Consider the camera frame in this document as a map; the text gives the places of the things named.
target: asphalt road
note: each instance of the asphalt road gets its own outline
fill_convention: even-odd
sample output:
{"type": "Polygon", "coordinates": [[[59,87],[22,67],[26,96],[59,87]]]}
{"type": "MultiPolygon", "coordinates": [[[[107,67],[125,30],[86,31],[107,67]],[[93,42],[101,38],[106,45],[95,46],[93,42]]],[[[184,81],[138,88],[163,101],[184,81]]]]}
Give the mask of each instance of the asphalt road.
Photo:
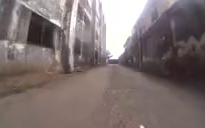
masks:
{"type": "Polygon", "coordinates": [[[205,93],[109,65],[0,99],[0,128],[205,128],[205,93]]]}

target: distant building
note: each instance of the distant building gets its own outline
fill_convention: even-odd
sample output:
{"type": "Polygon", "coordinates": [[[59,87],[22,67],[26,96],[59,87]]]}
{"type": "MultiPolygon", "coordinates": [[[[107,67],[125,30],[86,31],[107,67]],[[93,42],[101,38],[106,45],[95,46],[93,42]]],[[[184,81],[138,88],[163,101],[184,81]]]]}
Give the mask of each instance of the distant building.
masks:
{"type": "Polygon", "coordinates": [[[100,0],[0,0],[0,74],[105,63],[105,24],[100,0]]]}

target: building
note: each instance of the building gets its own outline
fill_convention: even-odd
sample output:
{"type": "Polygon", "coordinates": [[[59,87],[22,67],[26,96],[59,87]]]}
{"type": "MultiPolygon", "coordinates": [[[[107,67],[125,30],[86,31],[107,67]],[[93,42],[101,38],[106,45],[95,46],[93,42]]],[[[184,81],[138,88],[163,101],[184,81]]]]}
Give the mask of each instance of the building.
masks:
{"type": "Polygon", "coordinates": [[[131,40],[141,70],[205,73],[205,0],[148,0],[131,40]]]}
{"type": "Polygon", "coordinates": [[[95,64],[104,25],[99,0],[0,0],[0,74],[95,64]]]}

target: ground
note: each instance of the ground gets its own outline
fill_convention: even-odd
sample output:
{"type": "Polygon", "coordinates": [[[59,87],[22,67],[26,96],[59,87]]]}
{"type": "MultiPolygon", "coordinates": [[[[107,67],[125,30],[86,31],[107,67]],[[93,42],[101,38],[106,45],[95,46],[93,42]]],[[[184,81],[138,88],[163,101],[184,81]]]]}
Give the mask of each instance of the ground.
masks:
{"type": "Polygon", "coordinates": [[[205,128],[205,93],[119,65],[0,99],[0,128],[205,128]]]}

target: dark window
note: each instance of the dark window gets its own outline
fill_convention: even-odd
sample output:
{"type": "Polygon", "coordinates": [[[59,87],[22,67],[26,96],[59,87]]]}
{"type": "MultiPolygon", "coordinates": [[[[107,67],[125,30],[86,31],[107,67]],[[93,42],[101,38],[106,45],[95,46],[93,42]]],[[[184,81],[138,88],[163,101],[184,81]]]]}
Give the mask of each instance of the dark window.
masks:
{"type": "Polygon", "coordinates": [[[81,55],[81,41],[78,38],[76,38],[74,47],[75,47],[74,49],[75,55],[81,55]]]}
{"type": "Polygon", "coordinates": [[[33,12],[29,26],[28,43],[53,48],[53,29],[52,23],[33,12]]]}

